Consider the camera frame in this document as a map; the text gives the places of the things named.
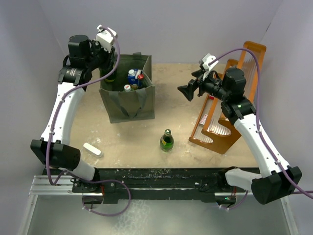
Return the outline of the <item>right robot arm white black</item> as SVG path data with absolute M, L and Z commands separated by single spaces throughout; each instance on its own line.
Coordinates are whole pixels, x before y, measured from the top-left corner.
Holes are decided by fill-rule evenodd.
M 193 99 L 195 90 L 199 91 L 198 96 L 207 93 L 219 99 L 222 102 L 222 113 L 247 143 L 260 171 L 256 174 L 230 167 L 217 180 L 218 188 L 230 191 L 235 186 L 251 191 L 262 205 L 292 194 L 302 172 L 299 167 L 292 167 L 279 154 L 266 132 L 261 129 L 254 105 L 244 96 L 244 72 L 238 68 L 229 68 L 223 79 L 220 79 L 214 70 L 198 70 L 192 76 L 195 79 L 187 85 L 179 86 L 178 90 L 188 101 Z

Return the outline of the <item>green canvas bag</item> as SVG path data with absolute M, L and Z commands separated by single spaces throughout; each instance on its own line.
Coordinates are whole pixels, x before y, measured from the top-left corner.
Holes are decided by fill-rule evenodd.
M 148 87 L 125 92 L 129 84 L 128 71 L 142 70 Z M 152 83 L 152 56 L 140 52 L 122 54 L 112 83 L 100 82 L 100 96 L 109 116 L 110 123 L 146 120 L 155 118 L 155 85 Z

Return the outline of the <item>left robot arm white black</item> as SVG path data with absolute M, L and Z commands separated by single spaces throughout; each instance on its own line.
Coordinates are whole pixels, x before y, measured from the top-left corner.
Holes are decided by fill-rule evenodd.
M 95 192 L 101 181 L 97 170 L 81 159 L 80 150 L 69 145 L 70 134 L 78 105 L 92 84 L 92 72 L 97 68 L 108 69 L 112 75 L 118 63 L 114 53 L 120 51 L 116 36 L 97 34 L 94 40 L 86 35 L 71 36 L 69 54 L 59 71 L 56 101 L 48 124 L 38 140 L 32 140 L 30 148 L 46 166 L 48 180 L 52 180 L 50 169 L 57 168 L 84 180 L 84 187 Z

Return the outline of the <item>cola glass bottle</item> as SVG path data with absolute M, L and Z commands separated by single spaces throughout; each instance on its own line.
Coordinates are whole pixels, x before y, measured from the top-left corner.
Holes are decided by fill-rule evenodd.
M 138 81 L 138 89 L 146 88 L 149 86 L 149 84 L 146 83 L 144 74 L 140 74 L 137 76 Z

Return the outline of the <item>green glass bottle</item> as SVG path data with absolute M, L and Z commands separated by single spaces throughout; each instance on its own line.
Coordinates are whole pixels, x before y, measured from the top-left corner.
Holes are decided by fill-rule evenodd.
M 164 134 L 160 138 L 161 150 L 167 152 L 170 151 L 174 146 L 174 138 L 170 129 L 166 129 Z
M 113 70 L 115 65 L 111 65 L 109 68 L 101 69 L 100 70 L 100 76 L 106 76 L 109 72 Z M 107 83 L 112 83 L 116 78 L 116 71 L 114 71 L 110 76 L 107 76 L 103 81 Z

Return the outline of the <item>blue juice carton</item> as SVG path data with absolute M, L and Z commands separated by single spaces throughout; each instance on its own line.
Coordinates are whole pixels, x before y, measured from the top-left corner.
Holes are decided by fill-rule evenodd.
M 142 74 L 142 70 L 140 69 L 130 69 L 128 71 L 128 82 L 129 84 L 132 86 L 132 88 L 135 90 L 135 89 L 138 89 L 138 81 L 137 81 L 137 76 Z

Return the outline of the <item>green orange juice bottle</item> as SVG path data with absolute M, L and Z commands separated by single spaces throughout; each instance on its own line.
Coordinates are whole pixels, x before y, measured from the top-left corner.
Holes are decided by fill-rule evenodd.
M 126 85 L 124 86 L 124 91 L 125 91 L 125 92 L 130 92 L 130 91 L 132 91 L 132 90 L 133 90 L 133 88 L 132 88 L 131 85 L 126 84 Z

